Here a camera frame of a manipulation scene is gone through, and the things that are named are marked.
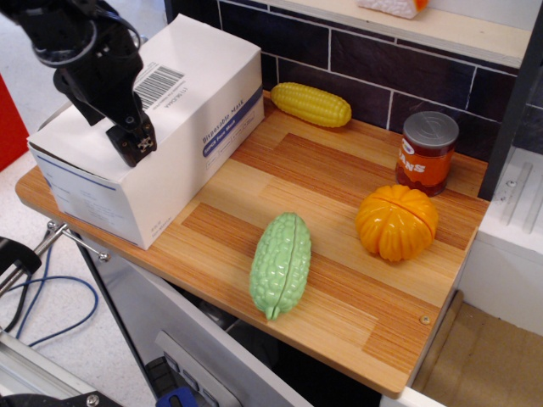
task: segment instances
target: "mask box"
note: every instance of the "mask box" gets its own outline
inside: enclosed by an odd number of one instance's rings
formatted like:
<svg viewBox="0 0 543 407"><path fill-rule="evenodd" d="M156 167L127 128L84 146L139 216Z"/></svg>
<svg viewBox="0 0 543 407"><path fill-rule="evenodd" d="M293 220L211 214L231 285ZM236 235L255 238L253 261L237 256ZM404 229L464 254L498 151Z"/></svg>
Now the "mask box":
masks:
<svg viewBox="0 0 543 407"><path fill-rule="evenodd" d="M158 148L129 167L73 106L28 138L63 212L147 249L263 120L260 49L179 15L140 50Z"/></svg>

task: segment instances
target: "white shelf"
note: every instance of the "white shelf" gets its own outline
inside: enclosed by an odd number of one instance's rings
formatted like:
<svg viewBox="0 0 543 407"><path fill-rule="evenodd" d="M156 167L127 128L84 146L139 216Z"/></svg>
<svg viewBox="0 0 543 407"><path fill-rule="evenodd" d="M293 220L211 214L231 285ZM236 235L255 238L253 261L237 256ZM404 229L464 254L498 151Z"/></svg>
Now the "white shelf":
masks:
<svg viewBox="0 0 543 407"><path fill-rule="evenodd" d="M414 19L358 7L355 0L259 0L290 11L519 68L531 31L426 8Z"/></svg>

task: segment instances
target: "red object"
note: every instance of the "red object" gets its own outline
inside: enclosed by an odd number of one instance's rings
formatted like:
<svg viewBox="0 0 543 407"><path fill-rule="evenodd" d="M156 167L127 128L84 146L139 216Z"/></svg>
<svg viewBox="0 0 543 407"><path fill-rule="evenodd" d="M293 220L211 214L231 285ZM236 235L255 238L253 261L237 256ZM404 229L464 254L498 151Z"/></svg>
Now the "red object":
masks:
<svg viewBox="0 0 543 407"><path fill-rule="evenodd" d="M23 120L0 76L0 171L28 150Z"/></svg>

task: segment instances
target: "wood grain surface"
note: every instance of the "wood grain surface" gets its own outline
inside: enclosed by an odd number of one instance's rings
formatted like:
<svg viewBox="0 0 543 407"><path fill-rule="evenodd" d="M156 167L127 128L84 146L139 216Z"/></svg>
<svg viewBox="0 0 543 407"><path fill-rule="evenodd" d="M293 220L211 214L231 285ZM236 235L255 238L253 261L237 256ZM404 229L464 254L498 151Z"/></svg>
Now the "wood grain surface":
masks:
<svg viewBox="0 0 543 407"><path fill-rule="evenodd" d="M486 164L456 154L432 198L439 227L418 258L390 263L360 244L361 200L395 184L401 136L352 120L327 130L275 109L144 251L59 212L38 168L17 185L23 203L373 389L398 397L425 347L488 203ZM249 296L256 244L285 211L311 231L304 296L267 321ZM429 325L421 323L427 316Z"/></svg>

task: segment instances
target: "floor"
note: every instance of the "floor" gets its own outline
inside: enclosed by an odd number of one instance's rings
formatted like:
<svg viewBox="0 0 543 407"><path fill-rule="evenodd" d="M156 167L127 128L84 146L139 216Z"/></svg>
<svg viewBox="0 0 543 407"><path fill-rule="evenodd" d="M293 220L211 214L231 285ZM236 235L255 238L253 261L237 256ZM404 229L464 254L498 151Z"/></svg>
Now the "floor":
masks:
<svg viewBox="0 0 543 407"><path fill-rule="evenodd" d="M108 3L141 35L151 37L165 26L161 0L109 0ZM53 87L53 70L37 62L24 32L2 15L0 55L0 74L26 128L32 133L64 104L64 96ZM42 240L48 219L26 208L17 199L14 186L34 165L34 159L27 153L0 172L0 236L30 248ZM37 275L42 273L43 270L39 270ZM94 285L76 244L67 237L61 237L54 244L49 273L79 277ZM29 298L36 290L37 287L29 290ZM5 327L11 321L19 295L17 291L0 298L0 326ZM90 312L93 302L93 295L81 284L61 280L46 283L20 334L20 341L32 343L74 324ZM34 349L120 404L154 405L154 397L102 298L89 321L74 331L39 343Z"/></svg>

